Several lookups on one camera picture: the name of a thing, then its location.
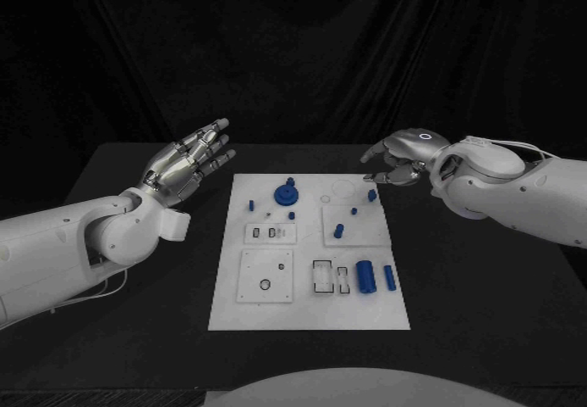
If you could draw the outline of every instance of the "robotic hand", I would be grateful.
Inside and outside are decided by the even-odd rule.
[[[542,160],[525,162],[498,143],[535,150]],[[367,175],[367,182],[408,186],[427,170],[431,195],[460,216],[489,216],[551,242],[587,247],[587,162],[561,159],[522,142],[467,136],[450,144],[424,129],[394,132],[367,150],[361,162],[380,153],[394,170]]]
[[[126,273],[155,252],[159,237],[185,239],[189,215],[170,208],[237,154],[230,150],[206,162],[230,140],[218,137],[228,125],[227,119],[217,120],[172,142],[150,160],[139,186],[117,197],[0,222],[0,329],[64,304],[107,295],[62,302]]]

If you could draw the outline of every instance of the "black table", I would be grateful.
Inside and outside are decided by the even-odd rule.
[[[65,204],[136,186],[165,144],[104,144]],[[558,245],[467,220],[411,187],[381,186],[411,331],[209,332],[234,173],[354,173],[367,145],[232,144],[237,157],[178,207],[186,241],[160,241],[117,294],[0,331],[0,388],[228,390],[293,371],[378,367],[449,380],[584,385],[587,292]],[[123,277],[113,278],[113,284]]]

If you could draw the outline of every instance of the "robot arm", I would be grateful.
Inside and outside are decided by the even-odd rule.
[[[189,215],[170,207],[237,154],[230,150],[206,162],[230,140],[224,135],[214,142],[228,124],[218,120],[170,143],[150,160],[139,186],[120,196],[0,222],[0,329],[140,263],[160,237],[183,241]]]
[[[473,220],[489,216],[551,242],[586,248],[587,162],[553,156],[528,163],[495,143],[529,146],[478,137],[452,145],[433,131],[397,131],[361,158],[365,163],[384,153],[394,170],[367,175],[365,181],[413,185],[427,170],[431,195],[460,216]]]

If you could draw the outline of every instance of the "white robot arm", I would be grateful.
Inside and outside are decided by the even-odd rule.
[[[140,263],[159,238],[180,242],[189,215],[170,207],[235,156],[217,120],[149,162],[142,182],[120,196],[98,198],[0,222],[0,329],[43,312]]]
[[[535,150],[542,160],[525,162],[496,143]],[[367,175],[365,181],[408,186],[427,170],[431,195],[460,216],[489,216],[511,229],[587,248],[587,162],[561,159],[522,142],[467,136],[452,145],[424,129],[394,132],[367,150],[361,162],[380,153],[394,170]]]

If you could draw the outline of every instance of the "black backdrop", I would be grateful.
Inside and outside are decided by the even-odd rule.
[[[101,143],[169,142],[221,117],[235,142],[372,143],[418,126],[587,159],[579,5],[3,6],[0,218],[61,204]]]

